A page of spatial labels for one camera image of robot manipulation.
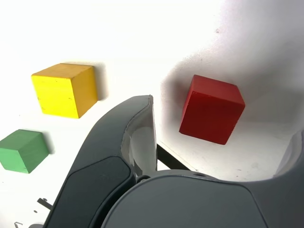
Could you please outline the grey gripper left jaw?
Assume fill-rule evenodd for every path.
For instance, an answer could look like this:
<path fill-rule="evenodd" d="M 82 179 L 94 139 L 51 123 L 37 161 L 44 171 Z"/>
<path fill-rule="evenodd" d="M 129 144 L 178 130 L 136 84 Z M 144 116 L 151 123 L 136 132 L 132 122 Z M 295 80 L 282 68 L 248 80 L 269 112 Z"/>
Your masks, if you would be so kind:
<path fill-rule="evenodd" d="M 45 221 L 46 228 L 99 228 L 136 179 L 157 170 L 153 97 L 120 103 L 93 126 Z"/>

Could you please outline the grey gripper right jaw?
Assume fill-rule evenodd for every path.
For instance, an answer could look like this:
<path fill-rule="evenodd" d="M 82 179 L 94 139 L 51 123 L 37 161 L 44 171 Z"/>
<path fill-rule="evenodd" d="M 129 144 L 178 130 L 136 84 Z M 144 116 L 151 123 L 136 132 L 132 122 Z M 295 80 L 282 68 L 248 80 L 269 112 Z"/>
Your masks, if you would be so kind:
<path fill-rule="evenodd" d="M 128 190 L 104 228 L 301 228 L 304 225 L 304 133 L 288 145 L 299 157 L 268 180 L 235 182 L 161 172 Z"/>

